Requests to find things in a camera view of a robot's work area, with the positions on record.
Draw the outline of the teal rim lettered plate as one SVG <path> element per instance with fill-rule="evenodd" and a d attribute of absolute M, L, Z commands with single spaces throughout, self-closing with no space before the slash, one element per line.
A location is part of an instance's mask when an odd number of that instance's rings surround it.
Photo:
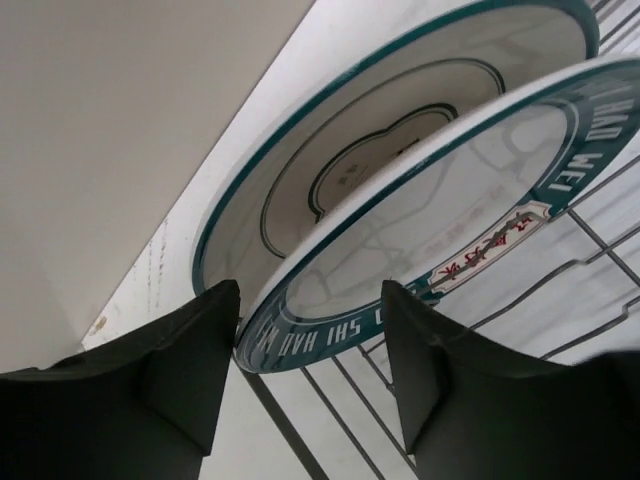
<path fill-rule="evenodd" d="M 386 280 L 447 295 L 563 212 L 638 130 L 639 59 L 602 56 L 456 120 L 350 194 L 314 181 L 315 227 L 248 310 L 237 364 L 288 371 L 380 334 Z"/>

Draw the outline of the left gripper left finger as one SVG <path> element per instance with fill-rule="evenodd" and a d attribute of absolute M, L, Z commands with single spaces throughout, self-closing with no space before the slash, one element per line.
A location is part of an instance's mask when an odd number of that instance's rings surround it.
<path fill-rule="evenodd" d="M 195 479 L 211 453 L 240 290 L 177 310 L 46 369 L 1 377 L 5 479 Z"/>

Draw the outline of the grey wire dish rack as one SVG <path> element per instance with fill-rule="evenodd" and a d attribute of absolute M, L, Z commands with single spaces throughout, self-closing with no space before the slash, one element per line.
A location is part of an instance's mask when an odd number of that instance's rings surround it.
<path fill-rule="evenodd" d="M 416 1 L 320 1 L 286 60 L 306 76 L 426 18 Z M 639 146 L 632 143 L 559 219 L 441 303 L 451 318 L 533 355 L 575 363 L 639 344 Z M 385 340 L 264 380 L 331 479 L 412 479 Z"/>

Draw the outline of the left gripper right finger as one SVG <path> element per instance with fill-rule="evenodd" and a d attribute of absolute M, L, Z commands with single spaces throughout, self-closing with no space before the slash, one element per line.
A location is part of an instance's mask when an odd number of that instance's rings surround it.
<path fill-rule="evenodd" d="M 422 479 L 635 479 L 639 355 L 565 366 L 492 341 L 399 283 L 382 320 L 406 451 Z"/>

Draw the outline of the white teal rim plate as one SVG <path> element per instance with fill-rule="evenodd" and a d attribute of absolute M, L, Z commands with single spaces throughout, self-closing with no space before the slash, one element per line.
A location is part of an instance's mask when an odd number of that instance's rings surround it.
<path fill-rule="evenodd" d="M 325 214 L 398 156 L 600 45 L 584 1 L 415 1 L 397 29 L 237 160 L 198 229 L 195 292 L 229 278 L 260 290 Z"/>

